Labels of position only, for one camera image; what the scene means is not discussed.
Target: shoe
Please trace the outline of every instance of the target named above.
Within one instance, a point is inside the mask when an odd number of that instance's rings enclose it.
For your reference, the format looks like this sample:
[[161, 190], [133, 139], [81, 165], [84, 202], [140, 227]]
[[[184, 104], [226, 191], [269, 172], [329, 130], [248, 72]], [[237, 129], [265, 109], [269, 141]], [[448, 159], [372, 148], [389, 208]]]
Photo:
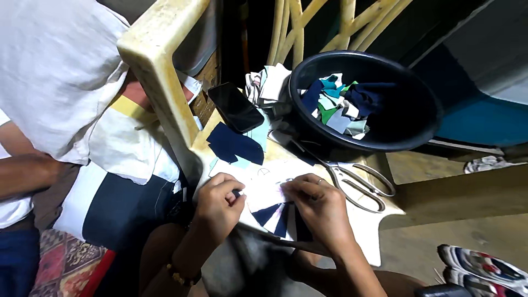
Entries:
[[502, 285], [528, 297], [528, 274], [486, 253], [451, 245], [437, 248], [442, 261], [451, 268]]
[[503, 285], [487, 281], [456, 268], [446, 267], [444, 279], [447, 283], [463, 286], [473, 297], [522, 297], [521, 294]]

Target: metal scissors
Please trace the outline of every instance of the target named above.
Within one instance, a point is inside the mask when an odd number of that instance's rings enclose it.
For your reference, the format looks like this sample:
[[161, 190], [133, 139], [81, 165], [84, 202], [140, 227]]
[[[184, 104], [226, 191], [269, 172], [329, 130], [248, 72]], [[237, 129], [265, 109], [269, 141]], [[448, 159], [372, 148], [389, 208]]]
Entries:
[[[354, 172], [346, 169], [346, 168], [343, 168], [340, 166], [340, 163], [339, 162], [325, 162], [321, 159], [319, 159], [319, 157], [317, 157], [314, 153], [312, 153], [311, 151], [305, 149], [303, 147], [303, 149], [310, 153], [310, 155], [312, 155], [313, 157], [315, 157], [320, 163], [321, 165], [323, 165], [324, 168], [326, 168], [326, 170], [330, 173], [330, 176], [332, 177], [332, 181], [334, 182], [334, 185], [336, 188], [340, 189], [341, 191], [343, 191], [343, 193], [345, 193], [345, 197], [348, 201], [350, 201], [353, 205], [363, 209], [363, 210], [366, 210], [366, 211], [369, 211], [369, 212], [373, 212], [375, 214], [380, 214], [382, 213], [385, 208], [386, 208], [386, 205], [385, 205], [385, 201], [383, 201], [380, 196], [382, 197], [393, 197], [395, 194], [396, 194], [396, 189], [394, 188], [394, 186], [392, 185], [392, 183], [386, 178], [384, 177], [381, 173], [379, 173], [378, 171], [376, 171], [374, 168], [372, 167], [369, 167], [367, 165], [363, 165], [363, 164], [359, 164], [359, 163], [345, 163], [345, 164], [350, 164], [354, 167], [357, 167], [371, 175], [373, 175], [374, 177], [376, 177], [378, 180], [380, 180], [383, 184], [385, 184], [387, 186], [387, 188], [389, 188], [390, 192], [387, 194], [385, 192], [383, 192], [382, 190], [378, 189], [375, 185], [369, 183], [368, 181], [362, 179], [359, 175], [355, 174]], [[350, 180], [349, 178], [352, 178], [353, 180], [357, 181], [359, 184], [357, 184], [356, 182], [353, 182], [352, 180]], [[344, 182], [350, 186], [352, 186], [353, 188], [355, 188], [356, 190], [358, 190], [359, 192], [362, 192], [363, 194], [369, 196], [370, 198], [372, 198], [372, 200], [376, 201], [378, 203], [378, 210], [372, 210], [372, 209], [368, 209], [366, 207], [364, 207], [363, 205], [357, 203], [356, 201], [352, 200], [352, 198], [350, 198], [346, 192], [341, 188], [341, 185], [340, 185], [340, 182]]]

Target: black phone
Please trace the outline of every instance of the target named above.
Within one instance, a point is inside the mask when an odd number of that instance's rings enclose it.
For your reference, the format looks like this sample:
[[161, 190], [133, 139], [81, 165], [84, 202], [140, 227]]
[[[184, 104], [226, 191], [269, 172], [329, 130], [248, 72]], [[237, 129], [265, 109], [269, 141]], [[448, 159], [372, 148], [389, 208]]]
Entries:
[[235, 132], [243, 134], [264, 123], [264, 117], [257, 108], [232, 82], [210, 88], [208, 95], [225, 123]]

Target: black plastic basin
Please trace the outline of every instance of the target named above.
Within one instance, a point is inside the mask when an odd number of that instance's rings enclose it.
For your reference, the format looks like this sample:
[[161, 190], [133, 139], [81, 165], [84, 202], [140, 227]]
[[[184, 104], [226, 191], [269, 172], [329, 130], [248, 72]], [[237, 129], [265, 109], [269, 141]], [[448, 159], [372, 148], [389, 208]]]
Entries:
[[[297, 90], [308, 89], [316, 79], [343, 73], [343, 83], [395, 82], [397, 91], [384, 102], [384, 110], [370, 115], [370, 131], [362, 140], [327, 127], [307, 110]], [[300, 139], [319, 143], [327, 149], [360, 149], [397, 152], [428, 142], [440, 126], [442, 107], [429, 88], [408, 68], [377, 55], [356, 51], [331, 51], [314, 55], [295, 68], [281, 96], [289, 96], [293, 108], [287, 121]]]

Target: wooden stick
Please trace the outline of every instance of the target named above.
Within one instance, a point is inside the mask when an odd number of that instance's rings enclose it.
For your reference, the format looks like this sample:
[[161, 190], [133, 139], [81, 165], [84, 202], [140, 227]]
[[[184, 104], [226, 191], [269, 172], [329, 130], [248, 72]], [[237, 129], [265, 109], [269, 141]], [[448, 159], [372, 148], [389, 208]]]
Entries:
[[[350, 26], [352, 21], [354, 21], [354, 16], [356, 11], [356, 0], [341, 0], [341, 21], [339, 23], [339, 33], [344, 33], [346, 28]], [[346, 50], [348, 43], [350, 42], [349, 35], [342, 35], [339, 45], [337, 46], [338, 50]]]
[[359, 29], [363, 28], [366, 24], [372, 21], [376, 17], [378, 10], [386, 5], [388, 1], [391, 0], [378, 0], [374, 2], [374, 4], [365, 9], [363, 13], [353, 19], [351, 23], [345, 28], [343, 33], [339, 33], [334, 38], [332, 38], [332, 40], [328, 42], [321, 52], [335, 50], [342, 38], [350, 37], [352, 34], [356, 33]]
[[365, 51], [376, 38], [389, 26], [389, 24], [404, 10], [412, 0], [400, 0], [398, 4], [391, 9], [387, 16], [379, 23], [374, 30], [369, 34], [369, 36], [361, 43], [357, 48], [360, 51]]
[[389, 13], [389, 11], [398, 3], [398, 0], [391, 0], [391, 2], [385, 6], [379, 14], [376, 16], [376, 18], [370, 22], [365, 29], [360, 33], [360, 35], [348, 46], [348, 49], [351, 51], [355, 51], [358, 49], [358, 47], [361, 45], [361, 43], [369, 36], [369, 34], [376, 28], [378, 24], [381, 23], [383, 18]]
[[275, 15], [273, 20], [273, 32], [271, 34], [271, 43], [269, 45], [267, 65], [272, 65], [277, 54], [279, 38], [282, 25], [282, 13], [284, 12], [284, 0], [275, 0]]
[[288, 31], [288, 22], [290, 20], [290, 3], [289, 1], [284, 2], [284, 7], [282, 11], [282, 25], [280, 27], [280, 37], [279, 37], [279, 44], [277, 48], [277, 53], [275, 54], [275, 58], [273, 61], [273, 66], [276, 66], [279, 62], [278, 56], [281, 52], [281, 49], [284, 47], [284, 41], [286, 39], [286, 32]]
[[290, 0], [290, 11], [291, 30], [295, 32], [294, 60], [291, 66], [293, 70], [295, 66], [302, 62], [304, 54], [304, 27], [300, 22], [303, 15], [303, 7], [300, 4], [300, 0]]
[[[326, 3], [326, 1], [328, 0], [312, 0], [312, 2], [308, 4], [308, 7], [304, 10], [304, 12], [301, 15], [301, 18], [300, 18], [301, 27], [300, 28], [304, 29], [306, 24], [312, 19], [315, 13], [319, 11], [319, 9], [323, 6], [323, 4]], [[297, 38], [297, 33], [299, 31], [293, 30], [293, 27], [294, 27], [294, 24], [292, 20], [292, 30], [288, 33], [286, 40], [281, 45], [280, 51], [278, 52], [276, 56], [276, 62], [278, 63], [284, 63], [284, 60], [286, 59], [288, 52], [290, 51], [291, 47], [294, 44], [294, 41]]]

